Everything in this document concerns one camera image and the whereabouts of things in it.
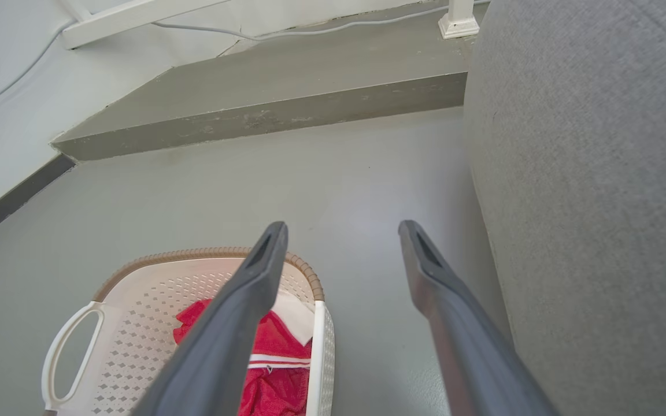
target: white stripe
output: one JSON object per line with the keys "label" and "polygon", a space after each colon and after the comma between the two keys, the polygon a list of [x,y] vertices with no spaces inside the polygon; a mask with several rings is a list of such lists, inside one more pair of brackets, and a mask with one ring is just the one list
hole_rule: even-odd
{"label": "white stripe", "polygon": [[248,365],[249,369],[308,369],[310,364],[267,364],[267,363],[251,363]]}
{"label": "white stripe", "polygon": [[276,361],[280,363],[305,363],[310,364],[309,358],[293,358],[282,357],[280,355],[266,355],[266,354],[251,354],[251,362],[253,361]]}

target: gray floor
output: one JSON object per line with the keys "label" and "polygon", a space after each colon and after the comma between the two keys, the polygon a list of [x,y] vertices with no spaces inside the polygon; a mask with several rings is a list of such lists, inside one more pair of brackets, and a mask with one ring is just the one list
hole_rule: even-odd
{"label": "gray floor", "polygon": [[0,414],[40,414],[48,345],[123,263],[251,245],[274,220],[287,222],[289,250],[325,288],[336,332],[333,414],[447,414],[428,325],[409,299],[397,225],[420,221],[508,331],[461,117],[452,108],[376,118],[67,173],[0,225]]}

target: white wall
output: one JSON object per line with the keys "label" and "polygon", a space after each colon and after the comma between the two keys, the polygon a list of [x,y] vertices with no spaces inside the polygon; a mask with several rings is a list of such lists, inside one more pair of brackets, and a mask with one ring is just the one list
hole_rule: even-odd
{"label": "white wall", "polygon": [[[92,11],[119,0],[83,0]],[[231,0],[169,19],[259,35],[412,0]],[[71,16],[56,0],[0,0],[0,88],[40,52]],[[0,197],[53,158],[48,145],[104,106],[172,66],[213,58],[235,37],[145,26],[78,50],[58,42],[0,97]]]}

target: white cable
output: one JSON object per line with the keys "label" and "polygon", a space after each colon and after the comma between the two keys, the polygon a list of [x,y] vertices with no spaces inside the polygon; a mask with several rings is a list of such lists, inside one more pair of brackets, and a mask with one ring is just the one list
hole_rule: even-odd
{"label": "white cable", "polygon": [[7,92],[8,89],[13,87],[14,84],[17,84],[17,82],[19,80],[21,80],[27,73],[29,73],[29,70],[32,69],[32,67],[35,66],[35,64],[37,64],[40,61],[40,59],[43,57],[43,55],[45,55],[45,52],[47,52],[48,49],[50,49],[50,45],[53,45],[53,42],[55,42],[56,39],[58,39],[58,35],[60,35],[61,32],[65,31],[67,27],[71,26],[72,23],[74,23],[74,21],[69,21],[66,24],[64,24],[63,26],[58,27],[58,31],[56,31],[55,35],[53,35],[53,37],[50,38],[50,42],[48,42],[48,45],[46,45],[46,47],[42,50],[42,52],[40,52],[40,55],[38,55],[38,57],[35,58],[35,60],[32,61],[32,63],[24,71],[19,73],[17,78],[15,78],[13,81],[11,81],[9,84],[7,84],[7,87],[2,88],[0,90],[0,95]]}
{"label": "white cable", "polygon": [[448,8],[449,8],[449,6],[443,6],[441,8],[435,8],[435,9],[426,10],[426,11],[418,12],[418,13],[413,13],[413,14],[410,14],[410,15],[400,16],[400,17],[397,17],[397,18],[391,18],[391,19],[387,19],[387,20],[352,21],[350,23],[342,24],[341,26],[338,26],[338,27],[331,27],[330,29],[325,29],[324,31],[280,32],[279,34],[270,34],[270,35],[264,35],[264,36],[249,36],[249,35],[244,35],[241,32],[228,31],[227,29],[217,29],[216,27],[185,26],[183,24],[159,23],[158,21],[154,22],[153,24],[155,24],[156,26],[160,26],[160,27],[167,27],[169,29],[188,29],[189,31],[218,32],[219,34],[235,35],[235,36],[238,36],[238,37],[241,37],[241,38],[244,38],[244,39],[255,40],[256,42],[262,42],[263,40],[282,38],[282,37],[285,37],[285,36],[311,36],[311,35],[330,34],[330,32],[338,32],[338,31],[341,31],[342,29],[346,29],[347,27],[353,27],[353,26],[366,26],[366,25],[374,25],[374,24],[394,23],[396,21],[405,20],[407,18],[425,16],[427,14],[436,13],[436,12],[442,11],[442,10],[447,10]]}

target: red clothing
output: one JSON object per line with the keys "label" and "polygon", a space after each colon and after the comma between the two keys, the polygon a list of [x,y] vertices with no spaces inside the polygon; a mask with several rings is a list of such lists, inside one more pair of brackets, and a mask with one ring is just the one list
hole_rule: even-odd
{"label": "red clothing", "polygon": [[[211,300],[198,300],[177,314],[182,326],[174,329],[174,340],[182,342],[192,325],[199,319]],[[274,366],[290,362],[306,362],[312,352],[312,341],[303,346],[270,311],[261,319],[249,366]],[[243,398],[239,416],[296,416],[304,414],[307,406],[309,368],[249,368],[243,383]]]}

